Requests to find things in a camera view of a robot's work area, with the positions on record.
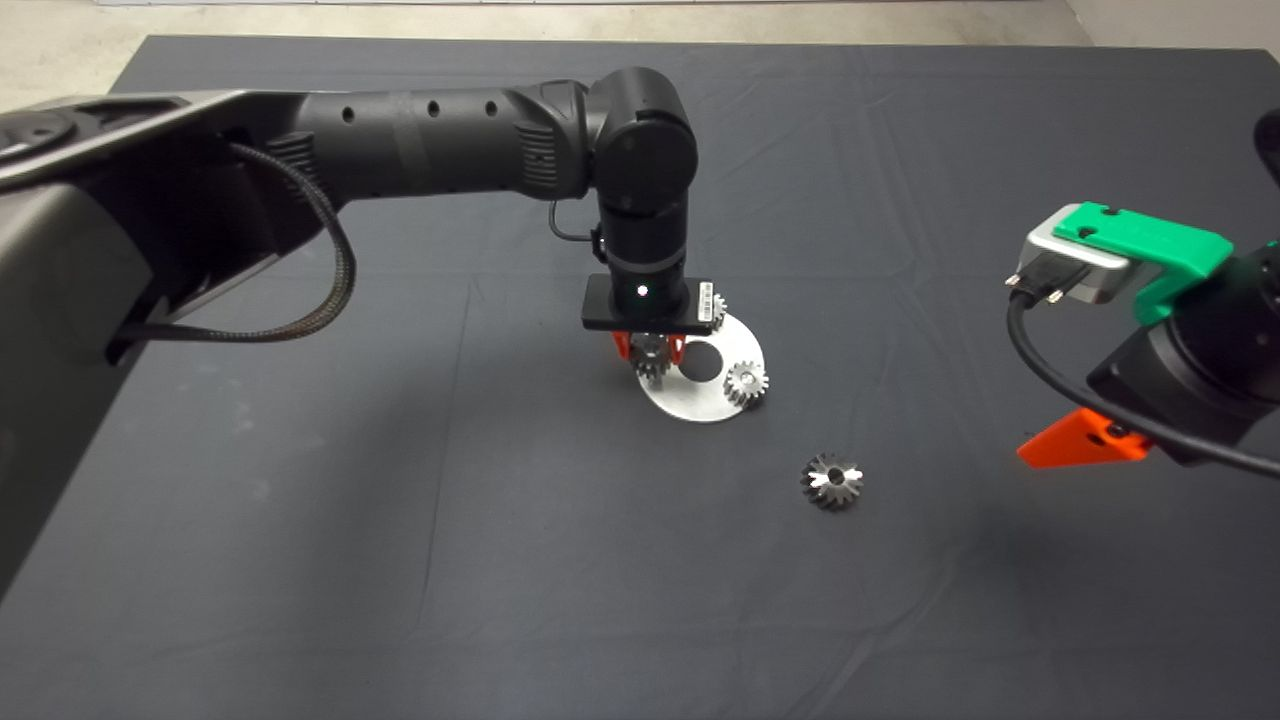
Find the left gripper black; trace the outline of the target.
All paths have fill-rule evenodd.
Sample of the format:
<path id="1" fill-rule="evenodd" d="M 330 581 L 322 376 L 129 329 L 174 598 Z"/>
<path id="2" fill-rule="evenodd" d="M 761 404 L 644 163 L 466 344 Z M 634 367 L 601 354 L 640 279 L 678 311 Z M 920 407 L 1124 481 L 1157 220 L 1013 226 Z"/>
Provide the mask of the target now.
<path id="1" fill-rule="evenodd" d="M 685 357 L 687 336 L 708 336 L 716 328 L 716 284 L 686 277 L 677 284 L 614 283 L 608 274 L 588 278 L 581 323 L 588 331 L 611 332 L 625 363 L 634 356 L 632 333 L 671 334 L 669 364 Z"/>

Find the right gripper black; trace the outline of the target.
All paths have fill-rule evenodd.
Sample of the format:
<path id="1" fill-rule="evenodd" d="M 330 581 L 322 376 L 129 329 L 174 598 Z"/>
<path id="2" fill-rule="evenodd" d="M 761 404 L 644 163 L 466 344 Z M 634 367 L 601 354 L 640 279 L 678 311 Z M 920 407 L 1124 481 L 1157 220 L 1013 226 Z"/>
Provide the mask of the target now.
<path id="1" fill-rule="evenodd" d="M 1217 329 L 1135 332 L 1089 375 L 1102 398 L 1187 436 L 1238 448 L 1263 418 L 1263 334 Z M 1034 469 L 1137 462 L 1152 439 L 1078 407 L 1018 447 Z"/>

